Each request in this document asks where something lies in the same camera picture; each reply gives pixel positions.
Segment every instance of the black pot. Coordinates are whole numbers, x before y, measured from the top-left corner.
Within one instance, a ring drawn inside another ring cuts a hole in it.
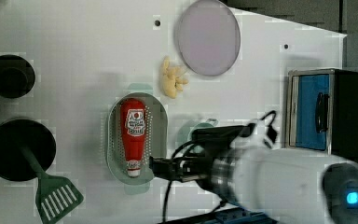
[[[20,147],[26,145],[46,171],[53,163],[56,143],[43,124],[29,119],[14,119],[0,125],[0,176],[10,181],[36,177]]]
[[[22,57],[0,56],[0,96],[19,98],[34,86],[33,67]]]

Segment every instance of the green spatula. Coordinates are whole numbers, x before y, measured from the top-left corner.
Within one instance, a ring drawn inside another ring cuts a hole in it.
[[[28,147],[21,147],[22,155],[37,175],[36,207],[43,224],[54,224],[83,202],[83,195],[65,177],[48,175]]]

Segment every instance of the blue light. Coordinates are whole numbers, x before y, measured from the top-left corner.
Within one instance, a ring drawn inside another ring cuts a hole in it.
[[[349,193],[347,196],[347,203],[350,204],[358,203],[358,193],[357,192]]]

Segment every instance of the white robotic arm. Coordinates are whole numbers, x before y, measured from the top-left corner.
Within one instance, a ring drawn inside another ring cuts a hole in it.
[[[187,179],[175,179],[172,173],[161,175],[156,167],[153,171],[157,177],[170,180],[197,180],[200,187],[223,200],[249,211],[264,212],[280,223],[358,223],[358,164],[313,150],[272,149],[272,122],[267,126],[264,123],[264,119],[255,120],[235,138],[205,133],[199,140],[209,137],[203,147],[210,153],[192,155],[184,167],[190,172]],[[167,170],[177,172],[178,168]]]

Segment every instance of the spatula head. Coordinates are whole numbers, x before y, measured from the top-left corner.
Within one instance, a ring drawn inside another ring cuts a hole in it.
[[[39,179],[36,207],[43,224],[54,224],[83,202],[83,195],[65,177]]]

